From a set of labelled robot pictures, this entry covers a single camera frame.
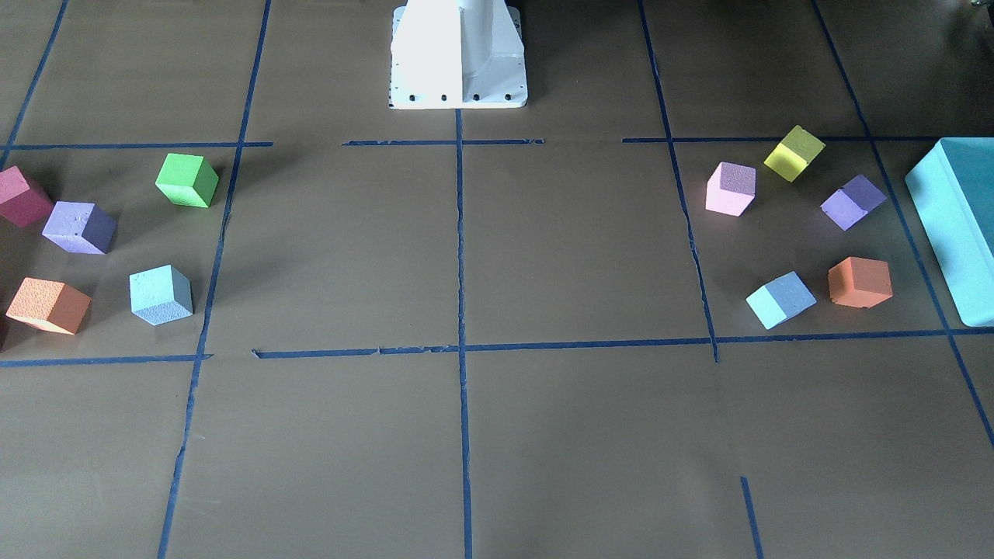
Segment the light blue foam block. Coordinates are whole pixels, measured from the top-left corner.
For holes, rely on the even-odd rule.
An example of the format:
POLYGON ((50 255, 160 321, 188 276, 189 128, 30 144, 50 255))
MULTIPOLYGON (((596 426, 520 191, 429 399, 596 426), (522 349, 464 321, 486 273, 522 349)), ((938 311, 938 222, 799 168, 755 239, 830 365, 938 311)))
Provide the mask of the light blue foam block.
POLYGON ((745 301, 767 330, 816 304, 815 297, 795 270, 763 284, 745 301))
POLYGON ((189 280, 175 266, 142 270, 129 276, 129 304, 150 325, 178 321, 194 314, 189 280))

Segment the pink foam block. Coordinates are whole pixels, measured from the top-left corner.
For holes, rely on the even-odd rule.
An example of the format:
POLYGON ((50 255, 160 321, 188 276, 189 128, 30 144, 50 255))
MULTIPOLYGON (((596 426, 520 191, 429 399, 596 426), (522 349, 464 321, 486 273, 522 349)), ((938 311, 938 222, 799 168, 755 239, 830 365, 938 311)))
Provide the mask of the pink foam block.
POLYGON ((741 216, 756 198, 756 181, 755 167, 721 161, 707 181, 705 209, 741 216))

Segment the green foam block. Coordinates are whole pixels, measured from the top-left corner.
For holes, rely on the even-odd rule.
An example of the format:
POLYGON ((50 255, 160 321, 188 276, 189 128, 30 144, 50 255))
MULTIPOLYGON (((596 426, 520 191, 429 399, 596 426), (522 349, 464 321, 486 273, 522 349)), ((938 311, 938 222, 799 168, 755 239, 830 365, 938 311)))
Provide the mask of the green foam block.
POLYGON ((208 208, 219 175, 203 156, 168 153, 154 184, 177 206, 208 208))

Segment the yellow foam block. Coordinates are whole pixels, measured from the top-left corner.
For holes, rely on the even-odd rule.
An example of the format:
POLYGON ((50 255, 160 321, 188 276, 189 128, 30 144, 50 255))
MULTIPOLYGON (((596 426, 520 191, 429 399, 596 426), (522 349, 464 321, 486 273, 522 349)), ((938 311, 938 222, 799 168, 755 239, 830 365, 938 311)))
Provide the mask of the yellow foam block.
POLYGON ((764 159, 764 165, 782 179, 793 182, 825 149, 825 143, 795 125, 764 159))

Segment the orange foam block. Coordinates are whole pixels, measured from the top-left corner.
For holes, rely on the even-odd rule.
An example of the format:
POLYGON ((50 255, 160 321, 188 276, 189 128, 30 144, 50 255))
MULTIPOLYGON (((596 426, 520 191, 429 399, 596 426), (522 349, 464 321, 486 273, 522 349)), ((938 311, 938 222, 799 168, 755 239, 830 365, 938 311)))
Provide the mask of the orange foam block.
POLYGON ((827 275, 829 296, 843 307, 876 307, 892 297, 890 265, 881 259, 848 257, 827 275))
POLYGON ((75 335, 90 304, 92 298, 70 284, 25 277, 5 314, 40 332, 75 335))

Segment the purple foam block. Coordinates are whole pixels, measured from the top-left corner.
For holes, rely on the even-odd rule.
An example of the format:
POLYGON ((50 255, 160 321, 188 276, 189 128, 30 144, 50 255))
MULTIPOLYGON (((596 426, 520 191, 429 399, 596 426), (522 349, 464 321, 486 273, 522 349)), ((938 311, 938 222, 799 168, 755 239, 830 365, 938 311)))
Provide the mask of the purple foam block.
POLYGON ((92 203, 59 201, 42 235, 66 252, 103 255, 110 250, 116 220, 92 203))
POLYGON ((824 201, 820 209, 845 232, 886 200, 884 192, 866 175, 856 175, 824 201))

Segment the teal plastic bin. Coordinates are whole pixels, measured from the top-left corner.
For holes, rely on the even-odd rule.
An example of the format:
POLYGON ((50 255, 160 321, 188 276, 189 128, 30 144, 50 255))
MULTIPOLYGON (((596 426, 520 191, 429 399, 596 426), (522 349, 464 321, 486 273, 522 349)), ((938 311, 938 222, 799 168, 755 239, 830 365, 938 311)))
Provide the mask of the teal plastic bin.
POLYGON ((905 183, 960 321, 992 326, 993 139, 942 137, 905 183))

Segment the magenta foam block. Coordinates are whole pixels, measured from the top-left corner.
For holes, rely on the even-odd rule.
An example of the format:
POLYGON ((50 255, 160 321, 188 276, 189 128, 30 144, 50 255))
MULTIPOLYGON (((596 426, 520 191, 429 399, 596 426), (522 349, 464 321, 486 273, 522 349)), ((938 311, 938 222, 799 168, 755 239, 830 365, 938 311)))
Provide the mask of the magenta foam block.
POLYGON ((47 219, 54 202, 40 184, 19 167, 1 173, 1 216, 17 227, 27 227, 47 219))

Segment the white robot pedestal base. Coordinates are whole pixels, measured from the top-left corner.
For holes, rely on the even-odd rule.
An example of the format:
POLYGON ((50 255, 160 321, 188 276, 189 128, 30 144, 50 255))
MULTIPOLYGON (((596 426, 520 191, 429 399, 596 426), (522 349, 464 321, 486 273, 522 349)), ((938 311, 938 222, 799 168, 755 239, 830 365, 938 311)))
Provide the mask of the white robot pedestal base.
POLYGON ((517 109, 529 99, 520 11, 504 1, 408 1, 391 29, 392 109, 517 109))

